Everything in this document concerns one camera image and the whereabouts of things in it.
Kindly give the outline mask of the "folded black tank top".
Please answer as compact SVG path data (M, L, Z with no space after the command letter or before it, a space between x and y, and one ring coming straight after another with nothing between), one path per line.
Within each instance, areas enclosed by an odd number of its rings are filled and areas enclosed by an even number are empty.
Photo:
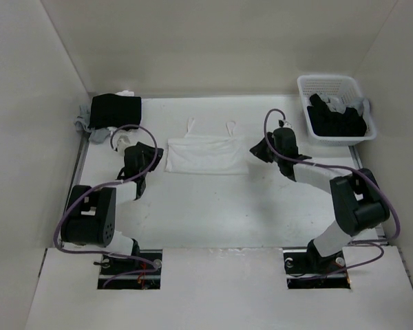
M94 96L91 103L90 127L102 129L140 125L142 120L142 98L123 97L113 93Z

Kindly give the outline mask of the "white plastic basket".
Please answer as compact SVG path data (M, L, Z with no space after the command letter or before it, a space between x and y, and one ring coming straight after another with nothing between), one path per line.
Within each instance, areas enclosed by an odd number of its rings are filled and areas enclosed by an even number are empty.
M369 100L354 78L302 75L297 79L297 86L312 143L354 146L376 138Z

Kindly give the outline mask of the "black tank tops in basket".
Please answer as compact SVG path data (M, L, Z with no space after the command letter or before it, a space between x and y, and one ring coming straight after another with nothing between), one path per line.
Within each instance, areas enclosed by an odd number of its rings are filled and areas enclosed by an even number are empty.
M367 124L355 109L347 108L344 114L331 112L317 93L309 97L307 106L311 127L321 137L362 137L366 134Z

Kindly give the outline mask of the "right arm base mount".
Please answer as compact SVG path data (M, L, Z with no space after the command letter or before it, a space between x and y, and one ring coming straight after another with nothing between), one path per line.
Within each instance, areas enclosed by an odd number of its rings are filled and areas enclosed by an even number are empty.
M289 289L350 289L342 251L319 258L306 249L283 251L286 284Z

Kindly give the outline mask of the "grey tank top under stack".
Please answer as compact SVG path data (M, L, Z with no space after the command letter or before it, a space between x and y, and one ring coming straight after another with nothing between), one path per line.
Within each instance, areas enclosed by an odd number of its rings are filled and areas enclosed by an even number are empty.
M90 125L91 110L88 105L80 105L78 115L74 119L74 126L77 131L82 131L89 135L89 141L93 144L102 144L113 135L108 128L95 129Z

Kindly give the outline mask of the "white tank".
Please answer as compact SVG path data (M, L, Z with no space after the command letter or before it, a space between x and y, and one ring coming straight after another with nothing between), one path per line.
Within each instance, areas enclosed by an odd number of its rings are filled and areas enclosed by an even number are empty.
M187 120L184 137L167 140L165 171L185 175L247 175L244 137L235 135L234 121L226 123L226 136L196 135L195 119Z
M133 91L123 90L123 91L116 92L116 95L123 96L123 97L134 97L135 93Z

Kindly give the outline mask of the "white tank top in stack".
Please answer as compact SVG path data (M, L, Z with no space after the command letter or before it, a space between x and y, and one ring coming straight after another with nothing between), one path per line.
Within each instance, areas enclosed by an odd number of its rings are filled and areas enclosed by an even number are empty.
M135 93L133 91L123 90L123 91L116 92L116 95L123 96L123 97L134 97Z

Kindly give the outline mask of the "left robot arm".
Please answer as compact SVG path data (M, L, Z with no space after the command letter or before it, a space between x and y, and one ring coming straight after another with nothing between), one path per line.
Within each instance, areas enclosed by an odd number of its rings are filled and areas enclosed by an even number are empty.
M106 252L117 258L124 273L133 274L140 268L140 248L137 240L116 230L116 207L142 197L147 173L159 165L163 149L138 142L124 147L122 154L124 166L116 178L120 185L73 187L67 205L72 211L60 226L59 238L83 246L85 252Z

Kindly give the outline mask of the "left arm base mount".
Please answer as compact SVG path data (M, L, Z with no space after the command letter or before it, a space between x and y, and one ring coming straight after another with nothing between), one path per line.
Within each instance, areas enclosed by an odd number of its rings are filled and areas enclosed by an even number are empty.
M159 268L152 271L153 265L143 261L113 258L104 255L94 262L99 266L99 290L159 290L161 284L162 250L141 250L139 257L158 263Z

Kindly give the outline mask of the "grey tank top in basket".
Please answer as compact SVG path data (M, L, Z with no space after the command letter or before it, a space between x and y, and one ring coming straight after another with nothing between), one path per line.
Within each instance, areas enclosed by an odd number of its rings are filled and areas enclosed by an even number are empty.
M331 112L344 114L347 108L355 109L360 117L364 113L370 113L370 102L366 98L354 98L349 103L342 103L339 98L326 95L324 93L317 94L320 99L326 103Z

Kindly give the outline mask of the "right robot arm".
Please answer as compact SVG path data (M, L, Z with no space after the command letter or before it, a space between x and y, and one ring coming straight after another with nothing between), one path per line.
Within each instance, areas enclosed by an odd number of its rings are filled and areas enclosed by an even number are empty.
M328 267L343 247L363 231L390 217L390 207L379 193L370 170L312 162L309 156L299 153L295 133L290 128L266 133L250 153L265 163L276 163L287 179L308 184L332 197L335 220L309 242L304 255L306 266L314 272Z

